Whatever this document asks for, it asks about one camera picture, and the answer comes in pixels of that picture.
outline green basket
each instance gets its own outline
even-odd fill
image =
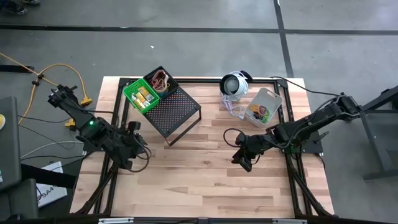
[[[148,92],[154,96],[154,100],[152,100],[152,102],[150,102],[150,105],[145,107],[142,111],[140,109],[138,109],[138,107],[136,106],[136,104],[133,102],[131,95],[132,94],[137,94],[139,93],[138,88],[140,87],[145,87],[145,89],[148,90]],[[155,92],[155,90],[143,79],[140,78],[137,81],[135,81],[133,84],[127,86],[124,90],[123,90],[124,95],[126,96],[127,99],[129,99],[130,103],[142,114],[148,112],[150,109],[152,109],[154,106],[156,106],[159,103],[159,96],[157,95],[157,93]]]

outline yellow extension cord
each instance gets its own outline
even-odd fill
[[[23,68],[25,68],[26,70],[28,70],[28,71],[30,71],[30,72],[36,74],[37,76],[39,76],[40,74],[44,73],[44,72],[47,71],[48,69],[50,69],[50,68],[52,68],[52,67],[55,67],[55,66],[64,66],[64,67],[70,68],[72,71],[74,71],[74,72],[79,76],[79,79],[80,79],[80,82],[81,82],[81,89],[83,90],[84,99],[83,99],[80,103],[81,103],[82,105],[86,106],[86,105],[89,105],[90,103],[93,102],[93,100],[92,100],[91,98],[89,98],[89,97],[87,96],[87,94],[86,94],[85,84],[84,84],[84,82],[83,82],[83,79],[82,79],[81,75],[80,75],[79,72],[78,72],[76,69],[74,69],[72,66],[67,65],[67,64],[64,64],[64,63],[56,63],[56,64],[53,64],[53,65],[50,65],[50,66],[44,68],[41,72],[37,73],[37,72],[33,71],[32,69],[26,67],[25,65],[23,65],[23,64],[21,64],[21,63],[19,63],[19,62],[17,62],[16,60],[14,60],[14,59],[8,57],[7,55],[5,55],[5,54],[3,54],[3,53],[1,53],[1,52],[0,52],[0,55],[3,56],[3,57],[5,57],[5,58],[7,58],[8,60],[10,60],[10,61],[16,63],[16,64],[22,66]],[[44,77],[43,77],[43,80],[46,81],[46,82],[48,82],[49,84],[51,84],[51,85],[53,85],[53,86],[58,86],[57,84],[55,84],[54,82],[51,82],[51,81],[48,80],[47,78],[44,78]],[[34,95],[35,95],[35,91],[36,91],[36,85],[33,85],[32,92],[30,93],[29,105],[27,106],[27,109],[26,109],[26,111],[25,111],[23,117],[25,117],[25,116],[28,114],[28,112],[29,112],[29,110],[30,110],[30,107],[32,106],[32,102],[33,102],[33,98],[34,98]],[[18,124],[21,124],[21,123],[22,123],[22,121],[24,120],[23,117],[19,120]]]

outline wooden table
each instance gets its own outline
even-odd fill
[[[97,110],[113,110],[119,78],[104,77]],[[290,80],[304,86],[301,78]],[[254,165],[253,171],[247,173],[239,165],[231,163],[236,149],[223,141],[223,132],[230,127],[241,129],[249,135],[265,131],[230,116],[220,106],[218,84],[181,83],[180,86],[201,104],[202,120],[172,147],[130,105],[128,121],[142,123],[139,132],[149,143],[154,155],[143,172],[132,174],[119,170],[112,216],[294,217],[284,155],[278,149],[268,150]],[[272,85],[250,84],[249,93],[239,104],[245,108],[262,87],[274,90]],[[289,93],[295,120],[310,114],[307,93],[291,84]],[[286,118],[285,102],[283,107]],[[111,121],[111,114],[96,115]],[[176,133],[181,133],[196,118],[190,118]],[[277,123],[278,115],[275,114],[270,126]],[[237,132],[231,131],[227,134],[227,140],[234,142],[236,135]],[[97,187],[103,157],[104,153],[96,152],[83,161],[71,212],[77,211]],[[302,157],[308,187],[326,210],[333,213],[321,161],[314,155],[304,154]],[[133,169],[143,164],[144,161],[135,159]],[[102,208],[106,203],[107,191],[104,191]],[[304,211],[301,190],[297,192],[300,208]]]

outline mesh shelf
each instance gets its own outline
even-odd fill
[[[201,106],[178,87],[176,92],[161,99],[159,104],[144,116],[164,138],[167,138],[200,109]]]

